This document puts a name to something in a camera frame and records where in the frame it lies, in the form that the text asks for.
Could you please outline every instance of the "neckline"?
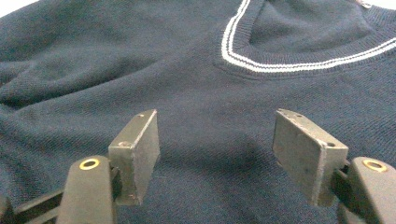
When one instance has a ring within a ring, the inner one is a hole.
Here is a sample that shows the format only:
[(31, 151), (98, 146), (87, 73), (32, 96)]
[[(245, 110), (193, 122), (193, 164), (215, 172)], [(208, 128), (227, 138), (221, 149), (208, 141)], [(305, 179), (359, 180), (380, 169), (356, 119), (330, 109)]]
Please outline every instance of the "neckline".
[(250, 45), (253, 23), (264, 0), (243, 0), (228, 21), (221, 39), (222, 59), (232, 66), (257, 74), (295, 73), (328, 70), (334, 67), (366, 62), (396, 49), (396, 24), (381, 24), (387, 9), (372, 7), (366, 19), (384, 25), (367, 35), (335, 49), (305, 53), (268, 53)]

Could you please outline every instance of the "navy sweater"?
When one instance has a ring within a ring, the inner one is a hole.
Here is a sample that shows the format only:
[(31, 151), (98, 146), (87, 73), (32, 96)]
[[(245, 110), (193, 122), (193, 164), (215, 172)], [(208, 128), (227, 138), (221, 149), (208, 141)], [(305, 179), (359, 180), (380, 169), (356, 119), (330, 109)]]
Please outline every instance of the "navy sweater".
[(0, 19), (0, 193), (61, 188), (156, 108), (162, 158), (119, 223), (334, 223), (276, 165), (275, 111), (395, 166), (395, 49), (396, 13), (353, 1), (39, 1)]

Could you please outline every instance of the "white surface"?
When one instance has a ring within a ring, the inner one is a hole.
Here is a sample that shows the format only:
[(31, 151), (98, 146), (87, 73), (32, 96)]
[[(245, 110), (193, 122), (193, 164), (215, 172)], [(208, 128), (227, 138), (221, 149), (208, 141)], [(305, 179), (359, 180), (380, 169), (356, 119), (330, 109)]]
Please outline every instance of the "white surface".
[[(21, 7), (25, 7), (37, 1), (38, 0), (0, 0), (0, 17), (3, 17), (8, 13), (11, 13), (15, 10), (18, 10)], [(379, 7), (396, 10), (396, 0), (364, 0), (364, 1)]]
[(38, 0), (0, 0), (0, 17), (32, 4)]

